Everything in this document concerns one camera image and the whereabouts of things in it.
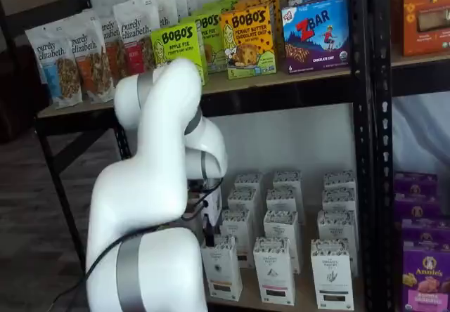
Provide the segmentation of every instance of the wooden shelf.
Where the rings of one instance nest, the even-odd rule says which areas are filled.
[[[242,91],[254,87],[275,86],[282,84],[291,84],[295,82],[306,82],[315,79],[326,79],[330,77],[342,77],[350,75],[350,69],[337,68],[332,70],[324,70],[319,72],[308,72],[302,74],[289,75],[284,72],[277,72],[276,74],[262,75],[258,77],[248,77],[242,79],[228,79],[226,72],[216,73],[210,75],[210,80],[203,87],[202,94],[204,96],[211,96],[215,93],[223,93],[229,91]],[[38,113],[38,118],[57,117],[60,115],[70,115],[74,113],[92,112],[95,110],[104,110],[113,108],[113,101],[107,103],[90,103],[85,100],[72,107],[55,109],[54,105],[50,105]]]

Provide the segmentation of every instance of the green bobo's box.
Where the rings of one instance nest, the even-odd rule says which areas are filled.
[[[226,56],[219,25],[219,16],[222,10],[220,7],[200,10],[185,19],[186,21],[195,20],[200,23],[209,73],[226,70]]]
[[[152,31],[155,64],[166,65],[176,58],[187,58],[197,66],[202,85],[208,80],[205,47],[199,22],[180,22],[172,27]]]

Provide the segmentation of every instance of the wall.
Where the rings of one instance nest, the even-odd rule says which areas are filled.
[[[95,7],[125,0],[91,1]],[[212,0],[198,0],[199,4],[207,1]],[[225,193],[239,171],[301,169],[305,202],[319,204],[323,174],[354,169],[350,117],[348,105],[333,105],[213,118],[224,134],[229,153]],[[136,145],[136,133],[128,133],[128,137],[130,145]]]

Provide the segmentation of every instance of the brand logo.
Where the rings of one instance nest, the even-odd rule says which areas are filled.
[[[316,14],[315,18],[306,18],[296,25],[297,31],[301,31],[301,40],[305,41],[313,37],[316,33],[314,29],[325,21],[330,20],[327,10],[323,10],[320,14]]]
[[[258,10],[246,15],[237,15],[231,19],[231,22],[233,27],[238,27],[239,25],[250,26],[253,22],[264,22],[266,20],[265,12],[265,10]]]
[[[162,41],[167,44],[169,41],[179,41],[181,38],[191,38],[192,36],[192,26],[186,26],[180,30],[163,33]]]
[[[196,22],[200,22],[203,29],[207,28],[210,25],[215,26],[219,24],[219,15],[210,15],[209,17],[197,19]]]

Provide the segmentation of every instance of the white tea box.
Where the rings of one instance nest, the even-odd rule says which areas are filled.
[[[346,211],[329,212],[322,210],[317,215],[317,226],[321,240],[347,239],[349,243],[352,275],[358,276],[358,252],[356,249],[356,228],[354,213]]]
[[[289,240],[289,255],[292,271],[300,273],[303,266],[302,240],[300,238],[297,212],[273,212],[264,217],[266,237],[285,237]]]
[[[259,293],[264,303],[294,305],[295,282],[287,238],[256,239],[253,249]]]
[[[222,235],[232,235],[236,239],[236,251],[241,268],[255,268],[253,261],[253,246],[255,234],[250,212],[244,210],[224,210],[222,212]]]
[[[241,186],[252,187],[256,190],[256,202],[258,208],[258,215],[261,217],[261,221],[264,218],[264,214],[267,211],[266,204],[264,203],[264,191],[262,186],[262,174],[261,173],[248,173],[248,174],[239,174],[236,176],[234,180],[235,188],[239,188]]]
[[[322,192],[323,210],[335,212],[346,210],[354,213],[356,227],[356,249],[359,250],[358,212],[356,210],[356,193],[354,188],[325,189]]]
[[[274,187],[291,186],[295,189],[295,203],[297,205],[298,221],[305,224],[305,213],[302,195],[302,172],[301,171],[276,171],[273,181]]]
[[[311,263],[317,308],[354,310],[346,240],[312,240]]]
[[[275,212],[296,212],[295,188],[291,186],[278,186],[267,190],[267,210]]]
[[[256,190],[249,186],[235,187],[228,196],[228,207],[230,210],[248,210],[252,219],[253,233],[255,236],[262,236],[264,227],[263,216],[258,210]]]
[[[235,238],[215,236],[214,246],[207,247],[203,243],[201,252],[211,297],[238,301],[242,280]]]

